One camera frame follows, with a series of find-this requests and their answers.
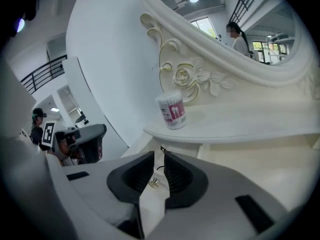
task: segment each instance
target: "person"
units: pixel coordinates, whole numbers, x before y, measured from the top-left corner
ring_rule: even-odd
[[[231,38],[234,38],[232,48],[249,57],[250,50],[246,34],[240,29],[237,23],[231,21],[226,25],[226,32],[230,33]]]
[[[44,130],[40,126],[42,125],[44,118],[46,117],[47,117],[47,114],[44,113],[44,111],[41,108],[37,107],[32,111],[32,127],[31,127],[30,138],[33,144],[39,145],[39,147],[43,151],[47,151],[50,149],[49,146],[41,144]]]

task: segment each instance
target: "pink label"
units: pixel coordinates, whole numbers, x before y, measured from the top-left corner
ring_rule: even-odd
[[[178,119],[185,114],[185,108],[182,100],[179,103],[169,106],[169,111],[171,113],[172,119]]]

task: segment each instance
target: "mirror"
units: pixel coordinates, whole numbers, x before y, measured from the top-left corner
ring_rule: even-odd
[[[182,30],[179,27],[180,32],[193,41],[192,44],[187,43],[187,45],[193,49],[194,43],[202,46],[202,50],[210,48],[212,62],[222,58],[227,63],[221,63],[219,66],[228,70],[236,67],[234,71],[242,71],[239,75],[246,75],[250,72],[256,77],[258,71],[260,71],[258,78],[262,78],[261,75],[264,76],[263,79],[255,81],[256,83],[267,86],[279,85],[279,83],[266,82],[265,70],[268,70],[268,77],[273,82],[278,82],[278,76],[273,74],[270,69],[277,71],[285,68],[287,73],[287,76],[283,79],[283,85],[285,85],[289,76],[298,78],[299,75],[300,77],[301,70],[309,67],[310,61],[313,61],[317,56],[317,51],[312,45],[313,42],[309,38],[307,29],[285,0],[161,1],[171,11],[184,18],[170,16],[172,20],[173,18],[176,21],[180,19],[180,27],[185,26]],[[153,7],[156,12],[160,8],[159,4],[148,4],[148,6]],[[169,22],[169,17],[163,16],[166,22],[161,22],[157,13],[154,16],[166,29],[173,27],[175,31],[179,31],[178,24],[173,26],[174,24]],[[186,22],[193,25],[194,30],[187,27]],[[199,30],[207,34],[206,40],[202,37],[203,35],[200,37],[199,34],[194,33],[200,32]],[[308,52],[302,49],[306,46],[308,46]],[[291,63],[286,63],[292,58],[294,60]],[[299,68],[299,70],[294,69],[296,70],[294,73],[292,71],[293,65]]]

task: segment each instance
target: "window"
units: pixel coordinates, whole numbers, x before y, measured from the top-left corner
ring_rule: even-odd
[[[203,18],[191,22],[192,25],[196,26],[198,29],[206,32],[209,36],[217,38],[216,32],[211,25],[209,18]]]
[[[254,50],[258,52],[259,62],[275,64],[283,60],[286,55],[288,55],[287,46],[285,44],[269,43],[268,49],[268,44],[266,42],[254,41],[252,43]]]

